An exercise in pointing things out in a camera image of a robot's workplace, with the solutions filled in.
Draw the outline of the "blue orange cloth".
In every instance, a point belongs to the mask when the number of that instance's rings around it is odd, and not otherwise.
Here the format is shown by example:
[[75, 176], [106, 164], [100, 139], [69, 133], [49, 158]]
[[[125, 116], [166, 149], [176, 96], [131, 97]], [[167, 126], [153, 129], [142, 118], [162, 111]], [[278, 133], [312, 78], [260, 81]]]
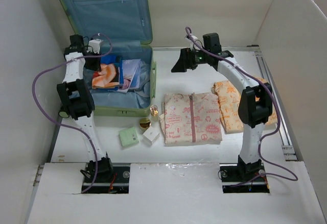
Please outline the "blue orange cloth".
[[122, 57], [108, 55], [100, 58], [100, 71], [92, 76], [92, 88], [104, 90], [118, 90], [124, 85]]

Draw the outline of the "blue princess cloth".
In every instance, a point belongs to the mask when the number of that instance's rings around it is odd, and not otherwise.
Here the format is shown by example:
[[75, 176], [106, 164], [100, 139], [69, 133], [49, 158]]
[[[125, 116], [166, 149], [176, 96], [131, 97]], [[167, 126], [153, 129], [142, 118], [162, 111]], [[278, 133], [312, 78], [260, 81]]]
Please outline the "blue princess cloth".
[[122, 61], [123, 86], [118, 89], [120, 93], [139, 88], [141, 75], [141, 59]]

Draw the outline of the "small clear perfume bottle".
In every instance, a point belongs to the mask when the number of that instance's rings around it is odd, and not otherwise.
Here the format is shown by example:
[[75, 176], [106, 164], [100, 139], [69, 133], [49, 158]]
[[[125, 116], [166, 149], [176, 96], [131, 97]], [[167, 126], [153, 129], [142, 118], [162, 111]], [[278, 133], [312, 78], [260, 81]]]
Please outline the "small clear perfume bottle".
[[158, 106], [157, 105], [152, 105], [150, 107], [150, 113], [152, 117], [158, 117], [159, 111], [158, 111]]

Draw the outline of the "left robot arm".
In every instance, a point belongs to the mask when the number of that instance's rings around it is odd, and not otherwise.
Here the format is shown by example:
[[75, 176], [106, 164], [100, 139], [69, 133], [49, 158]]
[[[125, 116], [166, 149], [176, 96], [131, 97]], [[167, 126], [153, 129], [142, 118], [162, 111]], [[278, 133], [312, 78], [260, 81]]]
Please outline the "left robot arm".
[[88, 45], [81, 35], [71, 35], [70, 45], [65, 48], [64, 57], [67, 62], [62, 83], [57, 85], [61, 100], [59, 115], [71, 118], [77, 128], [82, 131], [89, 163], [81, 170], [88, 183], [109, 183], [115, 173], [107, 153], [101, 148], [94, 123], [95, 103], [86, 81], [83, 79], [84, 69], [100, 70], [102, 40], [91, 39]]

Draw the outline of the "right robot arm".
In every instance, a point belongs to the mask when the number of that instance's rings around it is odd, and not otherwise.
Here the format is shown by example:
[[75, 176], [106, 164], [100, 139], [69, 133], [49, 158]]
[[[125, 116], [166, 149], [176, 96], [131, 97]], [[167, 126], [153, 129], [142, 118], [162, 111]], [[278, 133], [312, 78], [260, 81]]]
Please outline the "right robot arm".
[[232, 181], [232, 186], [239, 187], [264, 177], [266, 173], [261, 155], [261, 142], [265, 138], [263, 129], [276, 110], [271, 85], [249, 75], [230, 51], [223, 51], [217, 33], [203, 35], [200, 43], [189, 27], [185, 30], [190, 47], [181, 49], [171, 72], [187, 72], [200, 64], [208, 64], [224, 75], [241, 94], [238, 116], [243, 123], [243, 143], [234, 168], [236, 179]]

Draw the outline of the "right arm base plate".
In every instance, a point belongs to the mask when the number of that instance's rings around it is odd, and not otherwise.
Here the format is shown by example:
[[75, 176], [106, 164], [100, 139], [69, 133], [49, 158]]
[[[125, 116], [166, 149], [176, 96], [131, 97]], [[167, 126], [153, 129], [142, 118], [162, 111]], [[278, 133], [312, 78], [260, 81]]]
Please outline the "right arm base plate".
[[261, 165], [253, 172], [242, 176], [236, 164], [221, 164], [218, 177], [222, 182], [223, 193], [270, 193], [267, 178]]

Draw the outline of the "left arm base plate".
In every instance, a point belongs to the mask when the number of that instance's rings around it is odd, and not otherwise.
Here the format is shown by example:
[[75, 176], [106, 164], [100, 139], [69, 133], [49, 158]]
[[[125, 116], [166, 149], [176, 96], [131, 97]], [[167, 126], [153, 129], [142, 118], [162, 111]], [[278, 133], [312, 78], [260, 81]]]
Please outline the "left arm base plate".
[[85, 194], [128, 194], [130, 179], [130, 164], [114, 164], [113, 174], [108, 178], [97, 179]]

